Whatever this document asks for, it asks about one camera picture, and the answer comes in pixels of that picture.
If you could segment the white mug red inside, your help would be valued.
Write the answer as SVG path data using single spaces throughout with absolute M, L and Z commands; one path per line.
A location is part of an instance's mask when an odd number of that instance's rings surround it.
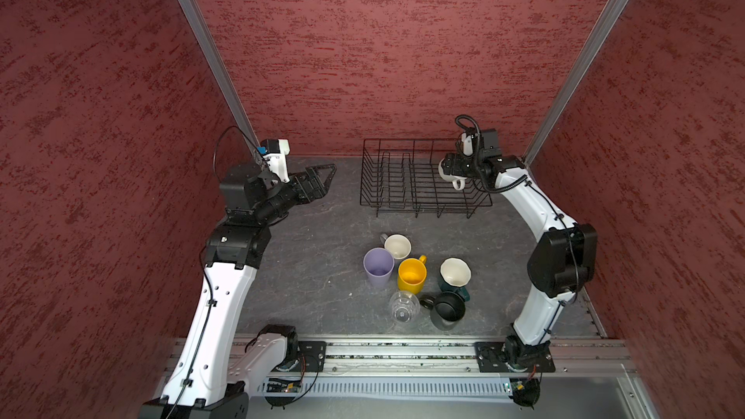
M 444 180 L 445 182 L 450 182 L 452 187 L 456 191 L 463 191 L 466 187 L 467 178 L 461 177 L 461 176 L 453 176 L 448 174 L 446 171 L 444 171 L 444 163 L 440 162 L 438 164 L 438 174 L 440 175 L 440 178 Z

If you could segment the dark green white-inside mug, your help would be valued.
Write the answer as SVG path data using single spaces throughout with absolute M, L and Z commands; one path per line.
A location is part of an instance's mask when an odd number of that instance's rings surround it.
M 471 281 L 471 268 L 462 259 L 447 258 L 438 271 L 438 288 L 442 292 L 457 294 L 465 302 L 471 300 L 467 285 Z

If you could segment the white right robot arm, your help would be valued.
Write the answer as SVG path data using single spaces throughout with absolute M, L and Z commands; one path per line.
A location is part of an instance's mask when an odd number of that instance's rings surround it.
M 448 153 L 440 164 L 444 176 L 476 180 L 484 191 L 508 199 L 535 236 L 527 264 L 531 289 L 501 355 L 512 370 L 526 370 L 549 354 L 560 315 L 594 277 L 598 233 L 556 206 L 513 156 L 479 160 L 475 154 Z

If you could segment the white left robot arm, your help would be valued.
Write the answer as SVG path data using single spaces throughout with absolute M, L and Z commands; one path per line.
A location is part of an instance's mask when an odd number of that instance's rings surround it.
M 253 389 L 278 366 L 297 361 L 297 333 L 286 325 L 266 326 L 238 361 L 230 354 L 272 224 L 323 198 L 335 172 L 333 164 L 311 166 L 283 180 L 248 163 L 226 174 L 219 184 L 226 213 L 206 244 L 202 292 L 184 350 L 161 396 L 144 403 L 140 417 L 244 418 Z

